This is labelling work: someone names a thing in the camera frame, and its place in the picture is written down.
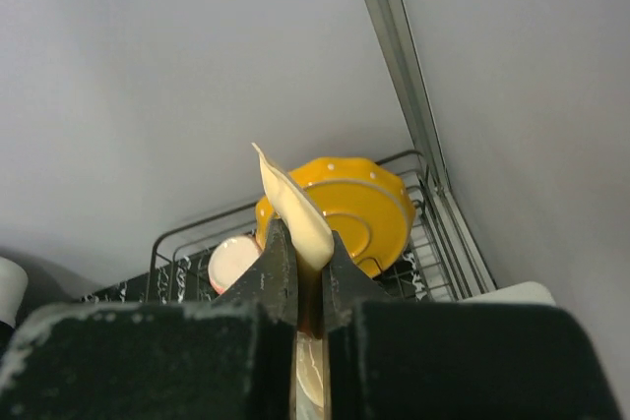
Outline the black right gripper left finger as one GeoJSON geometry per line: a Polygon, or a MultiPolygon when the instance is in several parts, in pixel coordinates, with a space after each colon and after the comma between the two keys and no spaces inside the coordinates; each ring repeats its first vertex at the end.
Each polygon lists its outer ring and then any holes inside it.
{"type": "Polygon", "coordinates": [[[60,303],[1,359],[5,419],[291,419],[296,254],[280,220],[214,301],[60,303]]]}

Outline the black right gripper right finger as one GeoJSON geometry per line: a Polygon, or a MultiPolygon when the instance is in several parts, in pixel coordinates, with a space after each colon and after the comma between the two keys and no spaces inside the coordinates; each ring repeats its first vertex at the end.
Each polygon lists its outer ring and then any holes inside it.
{"type": "Polygon", "coordinates": [[[545,304],[393,298],[342,241],[322,273],[330,419],[618,419],[592,342],[545,304]]]}

